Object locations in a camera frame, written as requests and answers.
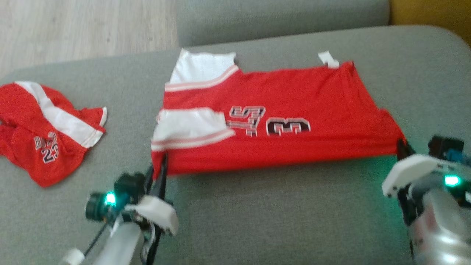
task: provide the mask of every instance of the white stripe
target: white stripe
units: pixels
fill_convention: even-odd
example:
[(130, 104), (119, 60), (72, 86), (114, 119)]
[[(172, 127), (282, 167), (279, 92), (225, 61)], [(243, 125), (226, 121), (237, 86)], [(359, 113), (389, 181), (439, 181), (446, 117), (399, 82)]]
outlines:
[(101, 116), (100, 126), (103, 127), (103, 125), (105, 125), (107, 118), (108, 118), (108, 109), (106, 107), (103, 107), (103, 115)]
[(227, 80), (233, 73), (237, 72), (239, 70), (239, 67), (233, 67), (230, 69), (225, 75), (222, 75), (218, 77), (216, 80), (211, 81), (211, 82), (195, 82), (195, 83), (189, 83), (189, 84), (181, 84), (176, 87), (169, 87), (165, 88), (165, 91), (168, 92), (175, 92), (175, 91), (182, 91), (182, 90), (190, 90), (190, 89), (203, 89), (203, 88), (208, 88), (215, 86), (217, 84), (220, 84)]
[(98, 140), (100, 140), (103, 135), (102, 132), (95, 130), (86, 122), (65, 112), (63, 109), (54, 106), (38, 83), (15, 83), (23, 87), (36, 99), (44, 118), (46, 118), (56, 130), (69, 136), (72, 140), (85, 148), (94, 146)]
[(168, 149), (185, 149), (185, 148), (191, 148), (191, 147), (200, 147), (200, 146), (222, 141), (235, 134), (236, 133), (233, 130), (227, 130), (225, 133), (219, 134), (213, 138), (200, 140), (200, 141), (196, 140), (196, 141), (191, 141), (191, 142), (173, 142), (173, 143), (168, 143), (168, 144), (163, 144), (163, 145), (152, 144), (151, 150), (152, 151), (164, 151)]

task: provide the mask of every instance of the red fabric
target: red fabric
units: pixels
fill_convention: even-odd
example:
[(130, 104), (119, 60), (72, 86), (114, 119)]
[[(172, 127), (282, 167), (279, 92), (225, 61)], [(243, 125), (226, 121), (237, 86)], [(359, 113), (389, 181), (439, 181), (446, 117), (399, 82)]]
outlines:
[[(376, 107), (352, 62), (338, 69), (238, 70), (210, 88), (166, 91), (163, 101), (165, 109), (210, 107), (237, 121), (229, 116), (233, 106), (265, 107), (257, 136), (235, 128), (235, 136), (215, 144), (167, 150), (170, 175), (395, 155), (404, 138), (388, 111)], [(310, 131), (268, 135), (271, 117), (304, 118)], [(162, 154), (152, 153), (156, 175)]]
[[(102, 108), (79, 111), (60, 92), (42, 88), (54, 106), (105, 132), (99, 125)], [(72, 173), (87, 148), (56, 130), (43, 116), (35, 97), (22, 86), (6, 84), (0, 91), (0, 154), (25, 169), (41, 187), (53, 185)]]

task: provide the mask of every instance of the white shoulder strap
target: white shoulder strap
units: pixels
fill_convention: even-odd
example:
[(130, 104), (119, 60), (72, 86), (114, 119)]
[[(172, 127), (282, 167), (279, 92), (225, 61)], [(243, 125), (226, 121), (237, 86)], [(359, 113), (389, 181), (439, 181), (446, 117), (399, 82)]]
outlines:
[(182, 49), (177, 64), (167, 84), (195, 83), (214, 80), (222, 76), (234, 64), (235, 52), (212, 54), (190, 53)]

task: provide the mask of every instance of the clothing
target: clothing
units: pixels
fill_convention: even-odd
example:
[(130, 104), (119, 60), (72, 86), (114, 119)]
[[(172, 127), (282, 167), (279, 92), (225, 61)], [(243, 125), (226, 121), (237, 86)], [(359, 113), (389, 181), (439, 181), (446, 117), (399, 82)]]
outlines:
[(0, 87), (0, 155), (41, 187), (71, 174), (105, 132), (106, 108), (74, 109), (60, 92), (34, 82)]
[(182, 50), (152, 138), (169, 174), (396, 154), (401, 129), (377, 108), (353, 62), (243, 73), (235, 53)]

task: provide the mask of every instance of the couch cushion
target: couch cushion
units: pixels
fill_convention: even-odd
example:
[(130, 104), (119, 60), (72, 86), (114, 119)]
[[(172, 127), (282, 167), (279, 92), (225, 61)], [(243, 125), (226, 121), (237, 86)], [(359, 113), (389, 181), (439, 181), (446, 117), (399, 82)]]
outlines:
[(179, 0), (181, 47), (387, 25), (388, 0)]
[[(418, 152), (427, 152), (435, 133), (471, 143), (471, 50), (443, 29), (377, 27), (189, 50), (235, 51), (244, 71), (319, 66), (317, 53), (330, 50), (339, 61), (355, 62), (377, 105), (390, 111)], [(39, 66), (0, 81), (40, 82), (76, 108), (109, 110), (106, 134), (52, 188), (39, 188), (0, 158), (2, 264), (55, 264), (68, 248), (88, 246), (99, 224), (84, 217), (86, 197), (112, 188), (121, 172), (150, 164), (155, 116), (178, 55)], [(394, 162), (378, 157), (172, 179), (167, 194), (180, 231), (162, 238), (158, 264), (410, 264), (401, 212), (381, 191)]]

